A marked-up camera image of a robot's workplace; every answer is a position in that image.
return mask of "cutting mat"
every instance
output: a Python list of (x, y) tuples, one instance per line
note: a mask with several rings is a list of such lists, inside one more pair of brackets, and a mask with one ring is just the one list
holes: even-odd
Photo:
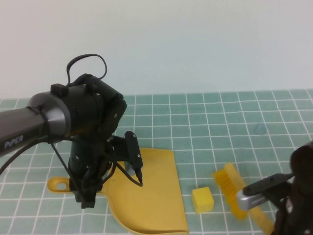
[[(191, 234), (260, 235), (247, 219), (236, 221), (212, 173), (233, 162), (249, 184), (290, 172), (293, 150), (313, 137), (313, 90), (125, 97), (128, 108), (116, 131), (135, 131), (141, 147), (173, 149)], [(0, 111), (22, 108), (27, 99), (4, 99)], [(65, 162), (70, 144), (57, 145)], [(2, 165), (8, 156), (0, 158)], [(112, 217), (105, 197), (80, 209), (72, 195), (46, 190), (50, 177), (66, 177), (52, 148), (39, 144), (0, 176), (0, 234), (127, 234)], [(191, 190), (209, 186), (212, 212), (195, 214)], [(274, 220), (275, 208), (262, 209)]]

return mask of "brush bristles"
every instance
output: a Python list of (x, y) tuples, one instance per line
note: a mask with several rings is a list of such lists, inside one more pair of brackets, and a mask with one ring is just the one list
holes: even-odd
[(213, 177), (215, 178), (217, 185), (220, 187), (222, 193), (225, 196), (226, 203), (230, 207), (230, 212), (232, 212), (237, 219), (246, 219), (248, 213), (247, 211), (242, 211), (239, 209), (236, 200), (237, 190), (232, 184), (226, 171), (224, 169), (217, 171), (213, 174)]

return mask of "brush handle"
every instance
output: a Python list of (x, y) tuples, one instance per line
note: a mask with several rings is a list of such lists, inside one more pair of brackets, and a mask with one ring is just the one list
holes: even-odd
[(274, 231), (274, 224), (261, 210), (260, 207), (254, 207), (249, 210), (249, 215), (258, 227), (263, 231), (264, 235), (271, 235)]

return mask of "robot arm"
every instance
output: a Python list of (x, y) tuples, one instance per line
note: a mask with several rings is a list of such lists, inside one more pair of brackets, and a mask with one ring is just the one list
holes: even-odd
[[(67, 73), (76, 61), (93, 55), (73, 59)], [(136, 174), (137, 184), (142, 185), (143, 163), (136, 135), (131, 131), (124, 137), (113, 135), (126, 108), (121, 93), (91, 74), (68, 81), (66, 86), (54, 84), (49, 92), (33, 96), (27, 107), (0, 113), (0, 156), (40, 139), (50, 143), (76, 140), (67, 169), (70, 188), (82, 208), (93, 208), (102, 177), (118, 161), (127, 163), (128, 173)]]

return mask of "white wall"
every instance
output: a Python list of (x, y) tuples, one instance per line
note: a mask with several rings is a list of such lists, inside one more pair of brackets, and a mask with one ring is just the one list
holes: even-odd
[[(66, 84), (101, 54), (123, 94), (313, 87), (311, 0), (0, 0), (0, 98)], [(72, 76), (100, 75), (100, 60)]]

